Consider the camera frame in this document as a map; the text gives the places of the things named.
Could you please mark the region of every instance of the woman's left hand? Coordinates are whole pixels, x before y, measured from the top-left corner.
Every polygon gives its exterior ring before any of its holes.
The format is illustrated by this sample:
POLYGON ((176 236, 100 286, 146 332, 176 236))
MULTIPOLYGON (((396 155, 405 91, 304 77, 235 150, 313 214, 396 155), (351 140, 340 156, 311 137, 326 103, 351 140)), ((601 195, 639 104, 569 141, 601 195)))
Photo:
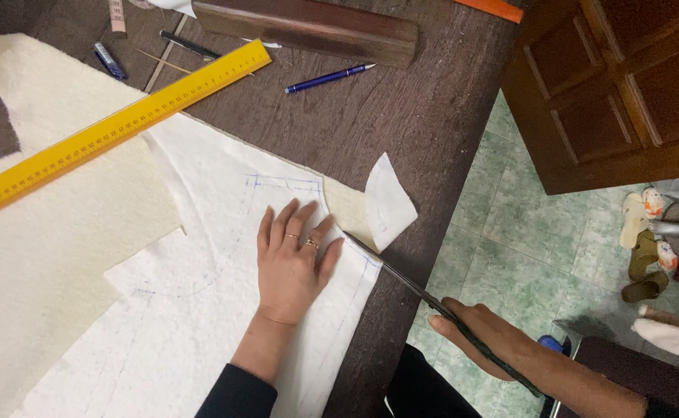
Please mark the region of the woman's left hand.
POLYGON ((316 202, 299 209, 298 200, 293 199, 275 220, 271 207, 265 211, 257 233, 260 299, 257 315, 294 326, 326 287, 340 258, 343 239, 332 241, 316 264, 317 247, 324 242, 334 220, 329 215, 308 232, 316 246, 300 242, 304 225, 315 210, 316 202))

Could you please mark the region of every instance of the black pen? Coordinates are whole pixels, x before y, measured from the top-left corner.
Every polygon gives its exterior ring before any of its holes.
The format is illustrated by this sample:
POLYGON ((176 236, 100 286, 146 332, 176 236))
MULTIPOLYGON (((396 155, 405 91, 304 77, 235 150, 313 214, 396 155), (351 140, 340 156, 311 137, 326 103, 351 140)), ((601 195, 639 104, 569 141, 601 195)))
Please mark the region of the black pen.
POLYGON ((159 35, 161 35, 161 37, 166 39, 167 41, 176 43, 182 48, 187 48, 188 50, 195 52, 196 54, 202 56, 203 60, 205 61, 214 61, 217 60, 218 58, 221 58, 221 55, 208 49, 205 49, 200 45, 191 43, 187 39, 182 39, 179 36, 175 35, 174 33, 168 33, 167 31, 159 31, 159 35))

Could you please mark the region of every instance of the yellow ruler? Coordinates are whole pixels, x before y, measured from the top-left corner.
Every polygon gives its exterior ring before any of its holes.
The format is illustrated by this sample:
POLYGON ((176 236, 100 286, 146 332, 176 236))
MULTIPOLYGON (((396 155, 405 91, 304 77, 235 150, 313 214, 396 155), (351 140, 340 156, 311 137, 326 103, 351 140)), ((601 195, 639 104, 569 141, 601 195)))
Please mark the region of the yellow ruler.
POLYGON ((0 174, 0 209, 272 60, 259 39, 0 174))

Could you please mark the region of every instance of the black sleeve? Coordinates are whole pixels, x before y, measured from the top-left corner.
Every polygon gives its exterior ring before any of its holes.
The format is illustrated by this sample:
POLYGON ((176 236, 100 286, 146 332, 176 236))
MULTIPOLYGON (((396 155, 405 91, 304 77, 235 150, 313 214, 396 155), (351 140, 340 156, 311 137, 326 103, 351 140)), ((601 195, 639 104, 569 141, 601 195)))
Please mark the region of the black sleeve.
POLYGON ((647 398, 644 418, 679 418, 679 409, 656 398, 647 398))
POLYGON ((277 397, 269 383, 226 365, 195 418, 269 418, 277 397))

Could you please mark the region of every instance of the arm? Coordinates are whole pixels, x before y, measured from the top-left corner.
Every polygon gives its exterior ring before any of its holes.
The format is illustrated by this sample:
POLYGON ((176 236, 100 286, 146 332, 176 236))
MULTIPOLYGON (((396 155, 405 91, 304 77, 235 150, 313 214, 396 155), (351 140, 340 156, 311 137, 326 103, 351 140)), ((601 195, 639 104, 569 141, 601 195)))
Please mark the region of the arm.
MULTIPOLYGON (((583 418, 645 416, 647 401, 644 397, 569 357, 542 347, 484 305, 466 307, 451 298, 444 298, 443 304, 461 318, 495 355, 522 373, 544 394, 561 401, 583 418)), ((484 371, 500 379, 512 380, 502 369, 482 356, 452 322, 433 315, 429 323, 484 371)))
MULTIPOLYGON (((278 396, 275 381, 298 322, 326 287, 340 258, 342 239, 329 244, 318 264, 316 246, 298 241, 315 210, 316 202, 298 209, 294 199, 274 221, 272 208, 265 211, 257 234, 259 307, 196 418, 270 416, 278 396)), ((308 236, 320 245, 333 223, 327 216, 308 236)))

